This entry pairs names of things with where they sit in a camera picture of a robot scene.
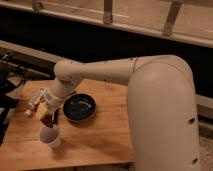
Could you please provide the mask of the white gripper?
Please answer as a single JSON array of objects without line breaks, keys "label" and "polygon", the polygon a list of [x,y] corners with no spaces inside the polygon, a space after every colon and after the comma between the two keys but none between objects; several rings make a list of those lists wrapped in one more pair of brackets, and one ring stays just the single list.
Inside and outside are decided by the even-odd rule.
[{"label": "white gripper", "polygon": [[37,119],[42,120],[49,114],[56,111],[63,103],[65,99],[57,97],[49,89],[46,89],[43,101],[38,105],[35,116]]}]

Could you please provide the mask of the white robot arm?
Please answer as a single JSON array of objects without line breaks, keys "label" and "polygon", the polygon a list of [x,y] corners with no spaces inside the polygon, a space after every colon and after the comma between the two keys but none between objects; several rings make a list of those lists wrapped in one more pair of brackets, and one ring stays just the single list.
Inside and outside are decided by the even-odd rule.
[{"label": "white robot arm", "polygon": [[36,117],[58,109],[83,79],[126,85],[136,171],[201,171],[196,93],[189,65],[174,55],[93,63],[61,60]]}]

